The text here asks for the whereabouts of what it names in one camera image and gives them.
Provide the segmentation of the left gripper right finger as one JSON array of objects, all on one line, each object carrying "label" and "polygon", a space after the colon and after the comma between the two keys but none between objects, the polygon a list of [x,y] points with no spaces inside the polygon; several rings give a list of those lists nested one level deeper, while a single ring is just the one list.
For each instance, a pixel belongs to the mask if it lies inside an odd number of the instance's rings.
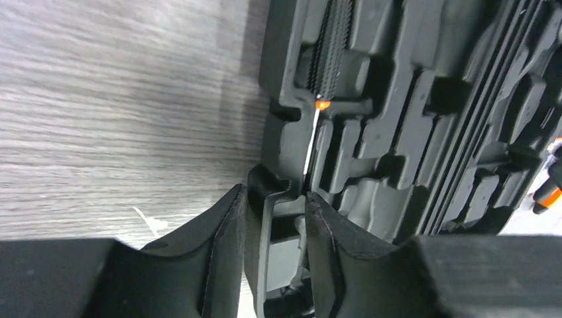
[{"label": "left gripper right finger", "polygon": [[560,317],[561,238],[418,236],[396,246],[306,195],[317,317]]}]

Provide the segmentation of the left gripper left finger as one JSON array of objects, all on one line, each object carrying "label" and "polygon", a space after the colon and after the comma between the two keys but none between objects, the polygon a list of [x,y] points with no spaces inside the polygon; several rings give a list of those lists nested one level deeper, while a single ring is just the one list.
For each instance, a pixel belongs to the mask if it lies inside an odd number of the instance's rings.
[{"label": "left gripper left finger", "polygon": [[142,249],[113,238],[1,243],[2,317],[236,317],[247,189]]}]

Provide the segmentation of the black tool kit case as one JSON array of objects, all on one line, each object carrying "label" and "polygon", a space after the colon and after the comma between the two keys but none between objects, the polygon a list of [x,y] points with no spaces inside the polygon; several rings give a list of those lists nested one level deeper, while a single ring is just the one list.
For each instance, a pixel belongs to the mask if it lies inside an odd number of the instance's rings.
[{"label": "black tool kit case", "polygon": [[308,73],[329,1],[271,1],[270,98],[248,176],[245,275],[257,317],[314,316],[305,197],[374,236],[496,234],[561,134],[560,1],[352,1],[319,115]]}]

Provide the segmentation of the small orange black screwdriver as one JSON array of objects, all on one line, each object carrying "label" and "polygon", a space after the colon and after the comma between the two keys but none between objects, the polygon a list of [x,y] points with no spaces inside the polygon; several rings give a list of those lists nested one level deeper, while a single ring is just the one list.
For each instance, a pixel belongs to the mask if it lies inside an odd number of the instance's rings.
[{"label": "small orange black screwdriver", "polygon": [[315,132],[319,115],[331,105],[341,73],[341,60],[347,47],[352,1],[329,1],[314,46],[308,73],[308,90],[315,98],[311,136],[308,144],[303,175],[309,172]]}]

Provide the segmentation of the thin orange black screwdriver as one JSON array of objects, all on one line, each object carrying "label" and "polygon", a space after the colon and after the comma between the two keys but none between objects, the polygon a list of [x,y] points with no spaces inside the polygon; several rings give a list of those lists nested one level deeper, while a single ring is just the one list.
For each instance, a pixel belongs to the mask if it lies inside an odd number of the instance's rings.
[{"label": "thin orange black screwdriver", "polygon": [[547,169],[548,178],[533,194],[532,211],[536,215],[546,212],[561,198],[561,146],[553,152],[553,163]]}]

